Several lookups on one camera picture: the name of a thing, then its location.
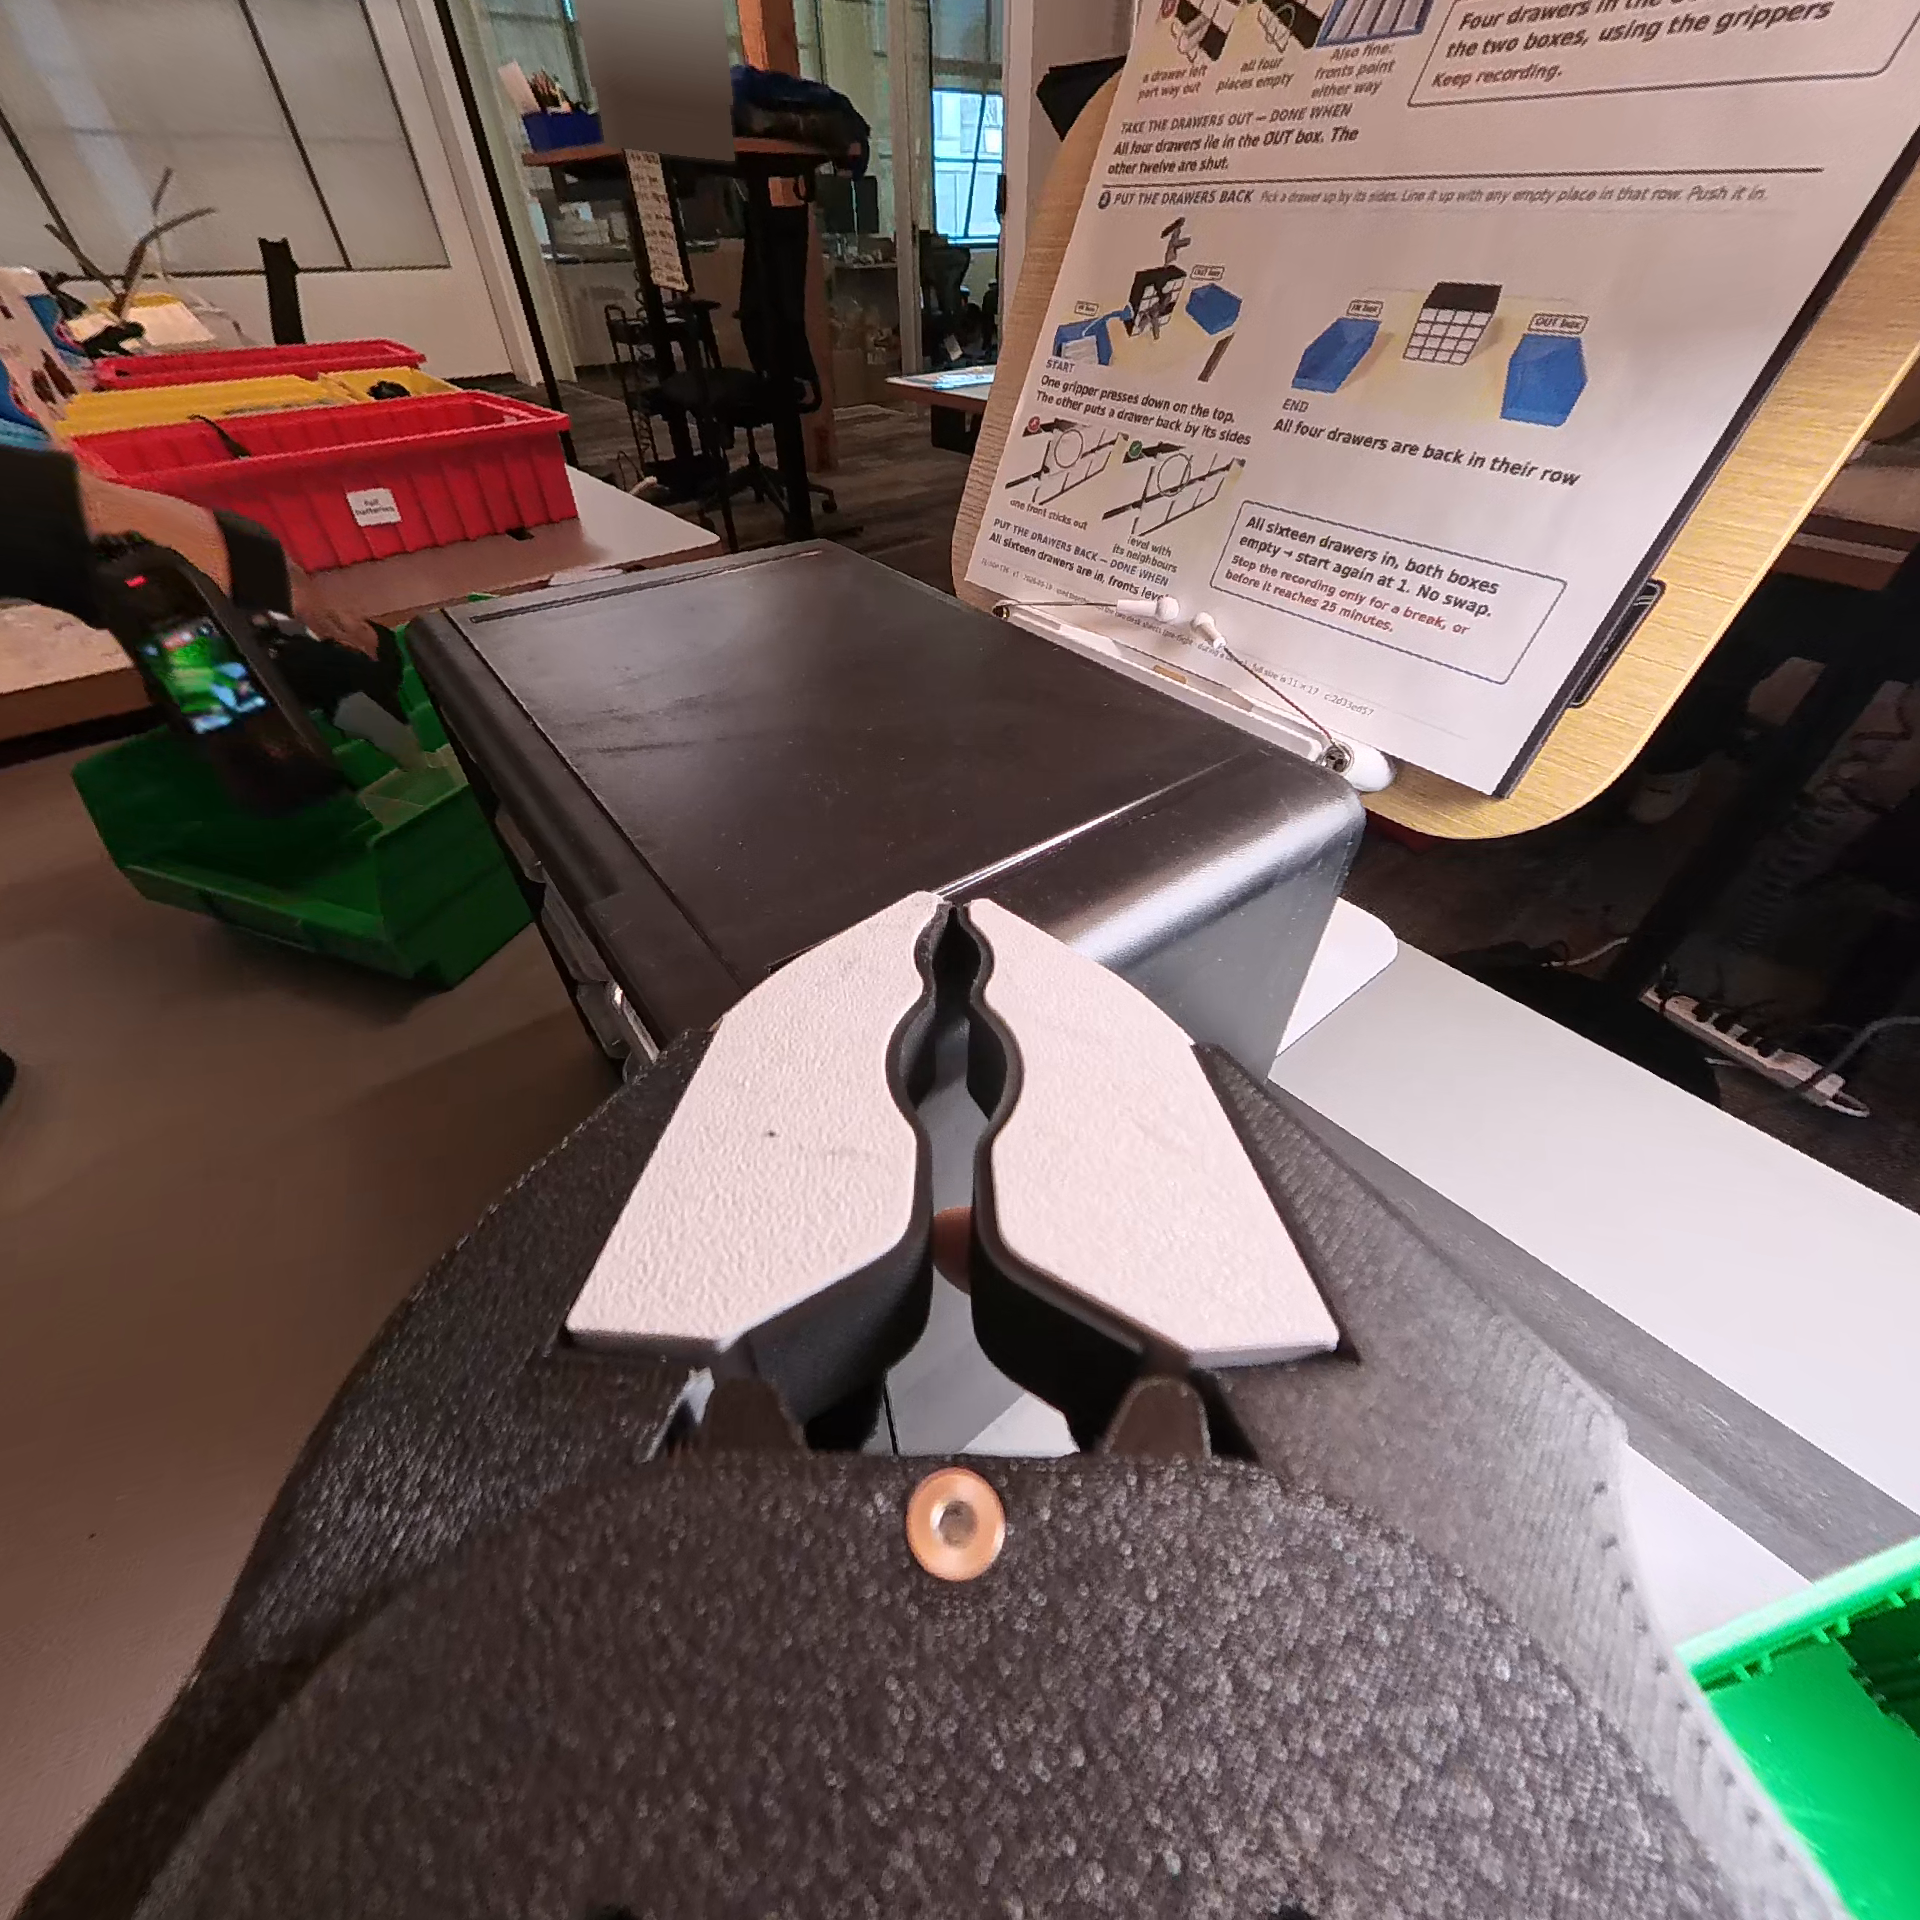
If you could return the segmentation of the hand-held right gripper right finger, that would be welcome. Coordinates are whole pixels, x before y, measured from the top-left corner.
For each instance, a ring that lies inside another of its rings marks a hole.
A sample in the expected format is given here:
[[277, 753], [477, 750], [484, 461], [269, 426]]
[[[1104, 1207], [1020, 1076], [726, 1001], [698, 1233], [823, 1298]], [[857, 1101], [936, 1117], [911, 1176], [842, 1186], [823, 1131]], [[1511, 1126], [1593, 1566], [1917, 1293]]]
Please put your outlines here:
[[1186, 1033], [993, 901], [962, 911], [973, 1328], [990, 1361], [1101, 1442], [1140, 1377], [1334, 1352], [1325, 1303]]

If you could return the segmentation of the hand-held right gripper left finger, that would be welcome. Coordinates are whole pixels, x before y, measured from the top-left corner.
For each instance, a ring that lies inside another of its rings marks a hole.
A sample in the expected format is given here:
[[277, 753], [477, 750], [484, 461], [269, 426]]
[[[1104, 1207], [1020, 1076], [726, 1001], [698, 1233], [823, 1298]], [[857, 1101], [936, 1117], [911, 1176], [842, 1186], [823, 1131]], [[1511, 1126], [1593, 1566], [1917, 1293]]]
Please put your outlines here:
[[573, 1300], [591, 1352], [778, 1391], [870, 1442], [933, 1298], [933, 1076], [948, 901], [908, 894], [719, 1015]]

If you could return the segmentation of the clear plastic drawer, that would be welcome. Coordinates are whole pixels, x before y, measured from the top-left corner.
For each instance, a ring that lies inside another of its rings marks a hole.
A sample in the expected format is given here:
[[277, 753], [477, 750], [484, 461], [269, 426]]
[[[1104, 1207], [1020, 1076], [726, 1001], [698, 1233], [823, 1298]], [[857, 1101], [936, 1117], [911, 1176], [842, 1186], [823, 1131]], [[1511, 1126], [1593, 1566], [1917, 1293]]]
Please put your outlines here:
[[358, 808], [379, 833], [399, 833], [419, 822], [427, 814], [452, 803], [466, 793], [466, 775], [452, 750], [441, 746], [425, 753], [417, 763], [399, 763], [388, 772], [358, 788]]

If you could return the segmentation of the green plastic bin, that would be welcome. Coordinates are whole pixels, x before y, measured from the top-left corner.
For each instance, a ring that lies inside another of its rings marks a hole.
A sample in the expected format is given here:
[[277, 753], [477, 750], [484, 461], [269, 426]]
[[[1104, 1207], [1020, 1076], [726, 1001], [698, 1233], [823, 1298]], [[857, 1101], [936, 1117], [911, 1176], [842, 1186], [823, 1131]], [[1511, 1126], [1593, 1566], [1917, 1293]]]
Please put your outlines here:
[[[425, 753], [449, 746], [411, 667], [402, 701]], [[358, 737], [328, 740], [355, 788], [289, 817], [235, 803], [168, 729], [77, 759], [70, 782], [142, 899], [370, 971], [459, 986], [534, 919], [490, 820], [466, 788], [379, 833], [355, 795], [399, 763]]]
[[1917, 1917], [1917, 1539], [1678, 1653], [1855, 1917]]

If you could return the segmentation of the grid of clear drawers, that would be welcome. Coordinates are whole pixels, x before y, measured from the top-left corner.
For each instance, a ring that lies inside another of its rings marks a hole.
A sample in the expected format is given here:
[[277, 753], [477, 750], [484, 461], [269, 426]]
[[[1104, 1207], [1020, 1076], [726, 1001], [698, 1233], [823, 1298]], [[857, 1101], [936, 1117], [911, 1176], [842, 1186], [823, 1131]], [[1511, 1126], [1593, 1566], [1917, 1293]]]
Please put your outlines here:
[[546, 942], [550, 967], [559, 968], [573, 1009], [598, 1051], [633, 1077], [641, 1067], [658, 1061], [662, 1040], [649, 1033], [598, 943], [591, 942], [582, 913], [568, 901], [560, 881], [534, 849], [527, 833], [513, 822], [506, 803], [490, 803], [490, 822], [494, 843], [518, 872], [519, 894], [534, 913], [534, 926]]

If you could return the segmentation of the black drawer cabinet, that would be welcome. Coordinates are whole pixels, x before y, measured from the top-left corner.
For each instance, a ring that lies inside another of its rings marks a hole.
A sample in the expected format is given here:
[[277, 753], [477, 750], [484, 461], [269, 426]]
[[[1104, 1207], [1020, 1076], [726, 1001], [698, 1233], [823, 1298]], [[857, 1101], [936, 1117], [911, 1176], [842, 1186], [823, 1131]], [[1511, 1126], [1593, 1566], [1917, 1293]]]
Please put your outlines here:
[[407, 647], [662, 1046], [900, 894], [1005, 904], [1255, 1076], [1395, 953], [1336, 906], [1344, 775], [832, 541], [441, 609]]

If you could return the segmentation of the person's left forearm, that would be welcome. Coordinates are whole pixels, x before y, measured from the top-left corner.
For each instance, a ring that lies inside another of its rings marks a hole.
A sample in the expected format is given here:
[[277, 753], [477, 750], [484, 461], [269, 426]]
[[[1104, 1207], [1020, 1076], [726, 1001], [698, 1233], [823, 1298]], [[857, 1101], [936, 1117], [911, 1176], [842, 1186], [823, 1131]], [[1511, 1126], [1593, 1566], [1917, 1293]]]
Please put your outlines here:
[[65, 452], [2, 447], [2, 601], [95, 623], [93, 534]]

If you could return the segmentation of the wood-edged side desk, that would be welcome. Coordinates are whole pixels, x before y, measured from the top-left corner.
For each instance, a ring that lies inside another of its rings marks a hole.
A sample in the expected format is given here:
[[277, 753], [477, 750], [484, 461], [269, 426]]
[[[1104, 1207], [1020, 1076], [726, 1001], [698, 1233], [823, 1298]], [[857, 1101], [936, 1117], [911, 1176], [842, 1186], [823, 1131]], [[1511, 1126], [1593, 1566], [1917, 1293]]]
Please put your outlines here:
[[[319, 586], [335, 610], [395, 625], [477, 593], [535, 590], [591, 571], [669, 566], [716, 551], [716, 536], [696, 520], [582, 471], [568, 481], [573, 520], [335, 566], [319, 572]], [[2, 610], [2, 742], [142, 712], [147, 688], [108, 637], [56, 610]]]

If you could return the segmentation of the pale desk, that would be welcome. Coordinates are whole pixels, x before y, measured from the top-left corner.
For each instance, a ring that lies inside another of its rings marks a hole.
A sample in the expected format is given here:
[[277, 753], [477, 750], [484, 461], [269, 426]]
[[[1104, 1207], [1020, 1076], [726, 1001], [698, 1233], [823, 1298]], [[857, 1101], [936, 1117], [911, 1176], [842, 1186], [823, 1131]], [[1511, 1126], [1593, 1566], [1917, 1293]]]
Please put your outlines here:
[[[132, 894], [68, 753], [2, 768], [2, 1912], [189, 1674], [411, 1284], [606, 1091], [535, 934], [460, 988]], [[1917, 1211], [1402, 947], [1276, 1085], [1867, 1483], [1786, 1519], [1636, 1416], [1675, 1637], [1917, 1534]]]

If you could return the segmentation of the person's left hand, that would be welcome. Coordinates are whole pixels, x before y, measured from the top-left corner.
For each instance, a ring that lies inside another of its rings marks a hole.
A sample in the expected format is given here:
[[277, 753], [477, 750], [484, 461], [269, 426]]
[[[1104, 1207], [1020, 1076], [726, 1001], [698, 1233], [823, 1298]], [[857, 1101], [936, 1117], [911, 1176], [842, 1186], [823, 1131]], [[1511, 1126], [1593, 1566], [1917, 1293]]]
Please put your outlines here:
[[[197, 563], [205, 575], [213, 575], [218, 590], [237, 599], [230, 580], [226, 534], [221, 520], [205, 508], [173, 495], [108, 482], [87, 467], [77, 467], [77, 495], [85, 506], [87, 531], [93, 536], [140, 536], [147, 541], [168, 546], [183, 560]], [[277, 610], [293, 613], [321, 639], [342, 641], [367, 657], [377, 657], [377, 628], [361, 616], [332, 609], [323, 590], [316, 586], [316, 580], [307, 580], [299, 563], [286, 560], [284, 556], [277, 559], [284, 571], [284, 593]]]

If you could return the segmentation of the large red ribbed bin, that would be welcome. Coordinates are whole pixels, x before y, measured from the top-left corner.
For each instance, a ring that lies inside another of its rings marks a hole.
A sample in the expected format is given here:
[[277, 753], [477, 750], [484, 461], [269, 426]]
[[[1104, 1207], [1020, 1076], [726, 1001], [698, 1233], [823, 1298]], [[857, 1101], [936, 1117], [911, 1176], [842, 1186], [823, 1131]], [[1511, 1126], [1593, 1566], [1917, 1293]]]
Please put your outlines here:
[[575, 516], [563, 418], [490, 393], [129, 426], [82, 464], [250, 516], [321, 572]]

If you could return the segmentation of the low red bin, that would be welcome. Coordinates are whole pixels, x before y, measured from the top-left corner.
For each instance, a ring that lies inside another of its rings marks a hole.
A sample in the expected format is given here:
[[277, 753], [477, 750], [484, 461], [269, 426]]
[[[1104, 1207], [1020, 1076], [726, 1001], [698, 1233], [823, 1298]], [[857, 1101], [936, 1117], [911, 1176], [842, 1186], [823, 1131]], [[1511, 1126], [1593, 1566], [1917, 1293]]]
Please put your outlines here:
[[382, 338], [347, 343], [277, 343], [264, 350], [124, 353], [95, 363], [99, 393], [251, 377], [321, 377], [332, 370], [425, 367], [427, 354]]

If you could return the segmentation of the tall black office chair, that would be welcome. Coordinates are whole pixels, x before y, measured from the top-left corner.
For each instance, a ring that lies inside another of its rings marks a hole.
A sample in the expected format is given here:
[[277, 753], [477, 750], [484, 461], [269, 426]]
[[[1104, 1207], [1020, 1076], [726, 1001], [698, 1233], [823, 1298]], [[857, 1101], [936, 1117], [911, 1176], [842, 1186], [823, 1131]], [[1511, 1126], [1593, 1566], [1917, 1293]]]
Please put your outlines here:
[[743, 434], [747, 464], [696, 482], [698, 512], [723, 516], [735, 551], [733, 495], [750, 489], [783, 512], [787, 538], [812, 536], [812, 495], [832, 513], [836, 495], [806, 478], [801, 418], [823, 412], [823, 383], [806, 343], [806, 262], [817, 254], [803, 206], [747, 206], [735, 322], [747, 367], [689, 367], [658, 387], [658, 405], [696, 425], [700, 450], [723, 459], [719, 438]]

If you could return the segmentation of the hanging paper sheet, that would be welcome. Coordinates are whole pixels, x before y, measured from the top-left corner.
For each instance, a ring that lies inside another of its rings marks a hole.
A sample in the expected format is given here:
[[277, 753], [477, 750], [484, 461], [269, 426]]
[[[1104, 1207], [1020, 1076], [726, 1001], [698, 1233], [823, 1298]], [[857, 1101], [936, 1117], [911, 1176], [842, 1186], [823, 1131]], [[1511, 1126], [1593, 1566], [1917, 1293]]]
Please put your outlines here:
[[636, 248], [662, 297], [689, 297], [679, 215], [658, 153], [623, 148]]

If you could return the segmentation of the white power strip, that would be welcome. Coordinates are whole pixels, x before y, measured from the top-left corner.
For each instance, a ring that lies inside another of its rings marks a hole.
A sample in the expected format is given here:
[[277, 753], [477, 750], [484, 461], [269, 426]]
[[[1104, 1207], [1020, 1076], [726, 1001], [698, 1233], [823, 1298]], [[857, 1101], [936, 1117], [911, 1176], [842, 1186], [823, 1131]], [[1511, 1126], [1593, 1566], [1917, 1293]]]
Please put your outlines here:
[[1762, 1033], [1740, 1008], [1647, 986], [1642, 1008], [1689, 1034], [1715, 1067], [1732, 1067], [1765, 1077], [1788, 1097], [1846, 1118], [1869, 1118], [1869, 1107], [1849, 1087], [1849, 1076], [1807, 1051]]

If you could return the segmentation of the orange-top background table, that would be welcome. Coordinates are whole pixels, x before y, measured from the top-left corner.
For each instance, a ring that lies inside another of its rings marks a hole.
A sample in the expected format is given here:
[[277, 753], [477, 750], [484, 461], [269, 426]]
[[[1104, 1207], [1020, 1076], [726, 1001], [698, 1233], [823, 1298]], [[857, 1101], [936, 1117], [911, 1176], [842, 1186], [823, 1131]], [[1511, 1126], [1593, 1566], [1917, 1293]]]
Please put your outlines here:
[[923, 375], [895, 375], [886, 390], [926, 412], [927, 438], [936, 450], [973, 456], [988, 399], [993, 390], [993, 365], [948, 367]]

